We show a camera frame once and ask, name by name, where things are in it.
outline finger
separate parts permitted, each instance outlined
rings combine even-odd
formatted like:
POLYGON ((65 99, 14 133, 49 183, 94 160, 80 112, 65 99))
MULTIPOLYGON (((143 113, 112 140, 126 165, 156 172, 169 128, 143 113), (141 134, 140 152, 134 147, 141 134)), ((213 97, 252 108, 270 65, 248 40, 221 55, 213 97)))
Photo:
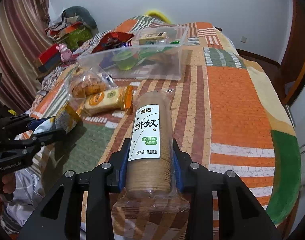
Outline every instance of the finger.
POLYGON ((3 192, 5 193, 12 193, 14 192, 16 189, 16 180, 11 180, 10 182, 8 182, 7 184, 5 184, 2 188, 3 192))
POLYGON ((7 183, 11 182, 12 180, 16 180, 14 173, 7 174, 1 178, 1 181, 3 184, 7 184, 7 183))

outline clear plastic container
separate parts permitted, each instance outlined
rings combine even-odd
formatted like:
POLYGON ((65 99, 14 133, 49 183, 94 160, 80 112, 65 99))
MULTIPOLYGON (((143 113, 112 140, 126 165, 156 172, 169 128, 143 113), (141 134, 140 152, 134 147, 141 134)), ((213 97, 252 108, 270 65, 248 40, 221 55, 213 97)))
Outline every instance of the clear plastic container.
POLYGON ((146 28, 134 32, 131 47, 110 49, 81 56, 81 67, 101 67, 113 78, 145 78, 180 80, 186 53, 188 27, 146 28), (167 33, 162 44, 139 45, 139 37, 150 33, 167 33))

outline pink pig toy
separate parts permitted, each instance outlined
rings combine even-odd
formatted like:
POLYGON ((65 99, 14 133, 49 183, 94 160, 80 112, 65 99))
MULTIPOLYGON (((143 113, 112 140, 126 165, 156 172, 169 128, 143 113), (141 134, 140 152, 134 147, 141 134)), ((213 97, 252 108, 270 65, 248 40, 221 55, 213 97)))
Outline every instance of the pink pig toy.
POLYGON ((67 48, 66 44, 59 44, 59 46, 56 47, 57 50, 60 52, 60 57, 62 62, 69 62, 71 61, 72 52, 70 49, 67 48))

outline curtain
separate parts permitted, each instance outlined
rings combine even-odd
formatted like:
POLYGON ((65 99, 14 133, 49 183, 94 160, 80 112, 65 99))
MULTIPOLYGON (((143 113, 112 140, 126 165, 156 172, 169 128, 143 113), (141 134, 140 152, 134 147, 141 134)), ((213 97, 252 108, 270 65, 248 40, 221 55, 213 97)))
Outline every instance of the curtain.
POLYGON ((28 110, 41 84, 34 60, 52 45, 44 29, 48 0, 0 3, 0 101, 18 113, 28 110))

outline wooden floor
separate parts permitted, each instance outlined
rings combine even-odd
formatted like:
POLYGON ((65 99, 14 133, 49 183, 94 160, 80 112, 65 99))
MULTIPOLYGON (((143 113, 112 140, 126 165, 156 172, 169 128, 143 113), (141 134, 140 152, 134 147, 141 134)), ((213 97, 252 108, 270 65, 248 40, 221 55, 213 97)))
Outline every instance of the wooden floor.
POLYGON ((279 100, 282 101, 285 98, 285 89, 284 89, 284 82, 280 69, 276 65, 270 64, 260 59, 256 59, 244 55, 240 55, 240 56, 247 60, 256 61, 262 67, 266 75, 269 77, 273 87, 275 88, 279 100))

